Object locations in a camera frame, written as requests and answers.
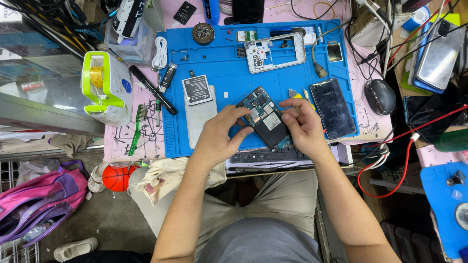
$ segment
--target green toothbrush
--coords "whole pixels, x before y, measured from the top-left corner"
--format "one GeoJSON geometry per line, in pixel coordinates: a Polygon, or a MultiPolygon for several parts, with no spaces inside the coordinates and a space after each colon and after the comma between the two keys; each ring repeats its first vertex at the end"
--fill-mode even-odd
{"type": "Polygon", "coordinates": [[[135,117],[135,134],[133,135],[132,145],[130,145],[130,151],[128,156],[132,156],[137,148],[138,139],[140,138],[140,121],[144,120],[148,109],[143,105],[138,105],[137,116],[135,117]]]}

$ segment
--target beige pants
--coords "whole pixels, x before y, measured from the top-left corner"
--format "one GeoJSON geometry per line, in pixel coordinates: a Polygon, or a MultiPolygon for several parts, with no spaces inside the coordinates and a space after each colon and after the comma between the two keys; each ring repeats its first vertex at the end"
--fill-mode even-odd
{"type": "MultiPolygon", "coordinates": [[[[138,204],[153,233],[158,237],[176,191],[171,191],[157,204],[151,206],[149,198],[132,186],[143,180],[147,170],[148,167],[142,167],[132,173],[127,193],[138,204]]],[[[281,219],[313,238],[317,186],[314,171],[275,174],[269,177],[252,203],[245,207],[228,205],[205,194],[195,258],[198,258],[202,248],[218,230],[242,218],[281,219]]]]}

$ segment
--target hand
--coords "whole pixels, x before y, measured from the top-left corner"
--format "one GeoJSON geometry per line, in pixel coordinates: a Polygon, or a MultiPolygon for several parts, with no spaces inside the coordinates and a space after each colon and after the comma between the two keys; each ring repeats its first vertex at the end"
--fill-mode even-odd
{"type": "Polygon", "coordinates": [[[312,162],[324,151],[329,151],[328,144],[323,136],[320,116],[308,101],[292,98],[280,102],[279,105],[283,108],[293,107],[282,110],[281,119],[288,126],[292,135],[292,142],[296,148],[307,155],[312,162]]]}
{"type": "Polygon", "coordinates": [[[217,164],[233,156],[245,137],[253,133],[254,129],[243,127],[230,138],[227,134],[229,128],[235,123],[245,126],[240,117],[251,113],[245,107],[236,108],[235,105],[224,107],[220,113],[203,125],[202,133],[189,162],[208,173],[217,164]]]}

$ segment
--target purple backpack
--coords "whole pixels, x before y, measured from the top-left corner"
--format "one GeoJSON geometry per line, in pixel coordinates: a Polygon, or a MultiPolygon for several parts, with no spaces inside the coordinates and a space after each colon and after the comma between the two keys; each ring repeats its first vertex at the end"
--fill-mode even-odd
{"type": "Polygon", "coordinates": [[[39,222],[54,222],[39,236],[28,240],[28,247],[63,223],[83,202],[88,181],[80,169],[64,167],[81,161],[60,164],[58,171],[41,175],[0,194],[0,244],[23,237],[39,222]]]}

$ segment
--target blue silicone repair mat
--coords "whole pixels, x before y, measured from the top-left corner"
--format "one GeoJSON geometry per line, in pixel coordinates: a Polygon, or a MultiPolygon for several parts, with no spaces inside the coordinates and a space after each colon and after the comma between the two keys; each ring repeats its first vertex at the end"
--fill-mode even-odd
{"type": "MultiPolygon", "coordinates": [[[[358,129],[355,134],[349,136],[358,135],[358,119],[354,108],[344,37],[341,29],[326,34],[323,40],[320,40],[315,46],[315,58],[328,72],[328,75],[323,79],[320,79],[314,70],[311,56],[312,45],[306,45],[307,60],[305,63],[255,74],[249,73],[247,58],[239,58],[237,55],[237,48],[244,47],[244,42],[236,41],[237,31],[255,30],[257,39],[262,39],[270,37],[270,29],[273,28],[304,27],[306,30],[313,30],[316,36],[319,36],[319,32],[325,32],[340,24],[338,19],[334,19],[230,26],[215,25],[213,26],[215,38],[206,46],[201,46],[192,39],[192,28],[168,29],[166,32],[158,33],[158,36],[163,36],[168,41],[168,61],[178,64],[171,84],[164,93],[164,96],[178,111],[177,115],[172,116],[166,110],[163,110],[166,157],[189,156],[193,152],[193,149],[189,147],[185,98],[182,87],[182,80],[190,77],[190,70],[193,70],[196,76],[206,74],[208,83],[214,85],[218,112],[226,105],[236,105],[258,86],[262,86],[274,103],[278,105],[280,101],[289,98],[288,89],[290,88],[304,96],[302,87],[308,89],[310,84],[338,78],[358,129]],[[329,62],[327,53],[327,42],[329,41],[336,41],[340,44],[343,60],[329,62]],[[181,61],[185,55],[189,56],[189,60],[181,61]]],[[[295,61],[294,47],[280,48],[282,41],[278,41],[271,47],[273,63],[280,64],[295,61]]],[[[165,71],[165,69],[161,70],[161,75],[164,75],[165,71]]],[[[231,128],[229,135],[234,135],[238,129],[239,127],[231,128]]],[[[259,147],[265,147],[265,144],[256,133],[253,133],[245,138],[240,149],[259,147]]]]}
{"type": "Polygon", "coordinates": [[[424,191],[436,216],[442,246],[452,259],[459,258],[459,251],[468,247],[468,230],[461,228],[455,220],[457,205],[468,202],[468,188],[466,185],[448,186],[446,183],[458,170],[468,175],[468,165],[461,161],[426,167],[420,173],[424,191]],[[461,193],[460,200],[452,197],[454,190],[461,193]]]}

